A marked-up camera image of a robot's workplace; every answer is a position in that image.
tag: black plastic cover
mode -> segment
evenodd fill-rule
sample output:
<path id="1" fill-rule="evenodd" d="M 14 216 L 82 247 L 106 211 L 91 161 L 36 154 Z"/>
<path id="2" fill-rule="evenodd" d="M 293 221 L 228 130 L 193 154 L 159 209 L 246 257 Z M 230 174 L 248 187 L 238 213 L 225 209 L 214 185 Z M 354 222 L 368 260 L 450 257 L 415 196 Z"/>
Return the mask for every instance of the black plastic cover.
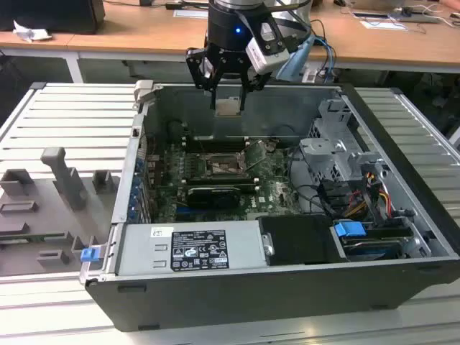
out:
<path id="1" fill-rule="evenodd" d="M 324 215 L 266 216 L 259 219 L 263 234 L 272 237 L 275 254 L 270 266 L 317 265 L 343 261 L 332 238 L 332 220 Z"/>

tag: warning label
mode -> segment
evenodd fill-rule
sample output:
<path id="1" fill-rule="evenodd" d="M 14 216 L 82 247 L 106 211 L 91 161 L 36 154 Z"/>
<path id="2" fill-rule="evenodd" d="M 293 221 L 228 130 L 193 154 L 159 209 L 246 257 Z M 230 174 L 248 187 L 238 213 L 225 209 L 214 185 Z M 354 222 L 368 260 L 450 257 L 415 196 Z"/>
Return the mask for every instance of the warning label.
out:
<path id="1" fill-rule="evenodd" d="M 225 230 L 176 231 L 171 242 L 173 271 L 229 268 Z"/>

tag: computer case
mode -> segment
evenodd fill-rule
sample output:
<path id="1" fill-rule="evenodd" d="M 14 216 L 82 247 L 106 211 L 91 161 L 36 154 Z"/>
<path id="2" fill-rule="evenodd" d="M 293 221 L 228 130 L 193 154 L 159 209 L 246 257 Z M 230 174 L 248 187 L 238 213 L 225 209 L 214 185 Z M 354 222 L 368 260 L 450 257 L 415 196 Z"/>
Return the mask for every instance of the computer case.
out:
<path id="1" fill-rule="evenodd" d="M 238 85 L 219 86 L 213 111 L 193 85 L 143 81 L 109 239 L 87 249 L 80 273 L 120 331 L 393 309 L 460 275 L 459 228 L 437 199 L 451 202 L 453 192 L 419 175 L 433 177 L 426 167 L 439 171 L 442 155 L 456 169 L 458 153 L 408 151 L 408 139 L 446 140 L 408 113 L 399 91 L 268 85 L 237 114 Z M 347 237 L 340 226 L 360 221 L 326 216 L 323 206 L 348 209 L 367 193 L 350 188 L 369 178 L 388 190 L 394 213 L 372 239 L 356 229 Z M 312 208 L 315 196 L 328 201 Z"/>
<path id="2" fill-rule="evenodd" d="M 3 0 L 0 1 L 0 30 L 18 24 L 53 32 L 95 34 L 105 17 L 102 0 Z"/>

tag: blue clip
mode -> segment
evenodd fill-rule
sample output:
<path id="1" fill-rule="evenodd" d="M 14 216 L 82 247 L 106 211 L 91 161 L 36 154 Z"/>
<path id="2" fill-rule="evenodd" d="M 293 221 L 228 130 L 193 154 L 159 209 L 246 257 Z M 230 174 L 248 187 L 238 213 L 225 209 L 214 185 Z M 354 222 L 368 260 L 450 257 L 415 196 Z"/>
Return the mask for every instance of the blue clip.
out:
<path id="1" fill-rule="evenodd" d="M 97 262 L 99 261 L 99 255 L 101 248 L 85 248 L 81 251 L 80 261 L 81 262 Z"/>
<path id="2" fill-rule="evenodd" d="M 341 221 L 333 227 L 339 237 L 367 235 L 366 230 L 360 221 Z"/>

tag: cable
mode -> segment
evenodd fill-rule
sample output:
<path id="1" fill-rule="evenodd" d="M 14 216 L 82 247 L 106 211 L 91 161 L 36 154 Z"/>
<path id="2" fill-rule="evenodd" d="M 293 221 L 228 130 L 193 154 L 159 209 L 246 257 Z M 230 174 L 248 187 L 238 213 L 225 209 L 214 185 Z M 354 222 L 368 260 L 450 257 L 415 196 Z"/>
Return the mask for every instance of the cable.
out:
<path id="1" fill-rule="evenodd" d="M 386 201 L 387 215 L 388 218 L 391 218 L 391 197 L 390 194 L 386 193 L 384 190 L 379 190 L 379 195 L 383 196 Z"/>
<path id="2" fill-rule="evenodd" d="M 158 4 L 158 5 L 150 5 L 150 6 L 141 6 L 139 4 L 128 4 L 127 2 L 120 2 L 120 1 L 112 1 L 112 0 L 102 0 L 102 1 L 107 4 L 116 5 L 116 6 L 146 7 L 146 8 L 151 8 L 151 9 L 156 9 L 158 7 L 165 5 L 165 4 Z"/>
<path id="3" fill-rule="evenodd" d="M 328 80 L 328 77 L 332 75 L 332 69 L 334 68 L 334 65 L 335 65 L 335 61 L 334 61 L 334 54 L 335 54 L 335 49 L 333 49 L 328 43 L 327 41 L 324 41 L 324 40 L 321 40 L 319 38 L 316 38 L 316 40 L 318 42 L 320 42 L 324 48 L 326 49 L 326 59 L 329 60 L 329 67 L 328 67 L 328 71 L 327 73 L 324 75 L 324 83 L 327 83 L 327 80 Z M 323 70 L 325 67 L 326 67 L 326 64 L 323 64 L 321 66 L 321 69 L 320 70 Z"/>
<path id="4" fill-rule="evenodd" d="M 278 124 L 276 125 L 275 127 L 272 128 L 272 131 L 270 132 L 270 137 L 275 137 L 276 135 L 276 132 L 278 129 L 280 128 L 288 128 L 292 131 L 292 133 L 295 134 L 296 137 L 300 137 L 299 133 L 296 132 L 296 130 L 294 129 L 294 127 L 292 127 L 290 124 Z"/>
<path id="5" fill-rule="evenodd" d="M 314 198 L 318 198 L 318 199 L 319 199 L 319 195 L 318 195 L 318 194 L 315 194 L 314 196 L 311 197 L 311 200 L 313 200 Z M 310 203 L 310 213 L 313 213 L 313 210 L 311 209 L 311 205 L 312 205 L 312 203 Z"/>
<path id="6" fill-rule="evenodd" d="M 321 205 L 320 203 L 316 202 L 313 200 L 313 198 L 315 198 L 315 196 L 312 196 L 311 198 L 309 198 L 308 196 L 305 196 L 303 195 L 298 189 L 299 188 L 302 188 L 302 187 L 310 187 L 310 185 L 299 185 L 298 187 L 294 187 L 294 185 L 292 185 L 292 188 L 293 190 L 295 190 L 297 192 L 297 194 L 303 199 L 303 200 L 306 200 L 310 203 L 310 209 L 311 209 L 311 205 L 315 205 L 317 207 L 319 207 L 321 210 L 324 210 L 324 206 Z"/>
<path id="7" fill-rule="evenodd" d="M 354 215 L 356 212 L 362 210 L 366 206 L 367 206 L 366 201 L 362 201 L 357 207 L 355 207 L 351 211 L 348 211 L 347 213 L 345 213 L 344 217 L 348 218 L 348 217 Z"/>
<path id="8" fill-rule="evenodd" d="M 182 206 L 185 206 L 185 207 L 190 207 L 189 205 L 187 205 L 186 203 L 183 203 L 182 201 L 175 201 L 175 203 L 178 203 L 179 205 L 182 205 Z"/>
<path id="9" fill-rule="evenodd" d="M 360 191 L 360 190 L 356 190 L 356 191 L 354 191 L 354 192 L 350 195 L 350 199 L 349 199 L 349 204 L 350 204 L 350 206 L 351 206 L 351 202 L 352 202 L 353 199 L 354 199 L 354 196 L 358 196 L 358 195 L 360 195 L 360 194 L 361 194 L 361 191 Z"/>
<path id="10" fill-rule="evenodd" d="M 433 12 L 433 13 L 441 13 L 443 12 L 442 10 L 440 11 L 436 11 L 434 9 L 431 9 L 432 6 L 437 6 L 438 4 L 431 4 L 430 6 L 425 6 L 425 5 L 410 5 L 410 6 L 404 6 L 404 7 L 423 7 L 425 9 L 425 11 L 430 11 L 430 12 Z"/>
<path id="11" fill-rule="evenodd" d="M 282 0 L 276 0 L 276 2 L 277 2 L 278 4 L 281 4 L 281 5 L 283 5 L 283 6 L 286 6 L 286 4 L 285 4 Z M 306 23 L 306 21 L 303 20 L 302 18 L 300 18 L 300 16 L 297 15 L 292 9 L 289 9 L 287 12 L 291 15 L 292 18 L 294 18 L 295 20 L 297 20 L 297 21 L 299 22 L 299 24 L 303 26 L 303 28 L 304 28 L 304 29 L 306 30 L 306 32 L 307 32 L 307 37 L 311 35 L 311 32 L 313 32 L 313 34 L 316 35 L 316 33 L 313 31 L 313 28 L 311 27 L 311 25 L 308 25 L 308 24 Z"/>
<path id="12" fill-rule="evenodd" d="M 326 30 L 324 29 L 324 23 L 320 19 L 310 20 L 310 23 L 314 23 L 314 22 L 319 22 L 321 24 L 321 28 L 323 29 L 324 41 L 327 41 L 327 39 L 326 39 Z"/>
<path id="13" fill-rule="evenodd" d="M 305 0 L 304 2 L 301 2 L 299 4 L 291 4 L 291 5 L 282 5 L 282 6 L 273 6 L 273 7 L 268 7 L 267 9 L 270 12 L 284 12 L 284 11 L 290 11 L 290 10 L 296 10 L 301 7 L 307 6 L 309 3 L 311 3 L 311 0 Z"/>
<path id="14" fill-rule="evenodd" d="M 406 29 L 408 31 L 412 31 L 412 32 L 418 32 L 419 34 L 424 34 L 426 35 L 426 29 L 424 27 L 421 26 L 421 23 L 417 23 L 417 27 L 420 29 L 420 30 L 412 30 L 412 29 L 409 29 L 408 27 L 406 27 L 405 25 L 403 24 L 399 24 L 395 18 L 391 17 L 390 15 L 388 15 L 388 18 L 390 19 L 390 21 L 393 23 L 393 25 L 395 25 L 396 27 L 402 27 L 403 29 Z"/>
<path id="15" fill-rule="evenodd" d="M 448 26 L 453 27 L 454 29 L 460 29 L 460 27 L 457 27 L 456 25 L 454 25 L 454 24 L 452 24 L 452 23 L 449 23 L 449 21 L 447 21 L 446 18 L 437 17 L 437 16 L 431 16 L 431 15 L 429 15 L 429 14 L 426 14 L 426 10 L 427 10 L 427 9 L 428 9 L 428 7 L 422 11 L 422 15 L 423 15 L 423 16 L 428 17 L 428 18 L 440 19 L 440 20 L 442 20 L 443 22 L 445 22 Z"/>
<path id="16" fill-rule="evenodd" d="M 196 9 L 205 9 L 205 10 L 208 9 L 208 3 L 206 3 L 206 2 L 203 2 L 203 5 L 201 5 L 201 4 L 198 5 L 198 4 L 193 4 L 193 3 L 191 3 L 191 2 L 182 0 L 180 3 L 181 3 L 182 5 L 184 5 L 184 6 L 194 7 L 194 8 L 196 8 Z"/>

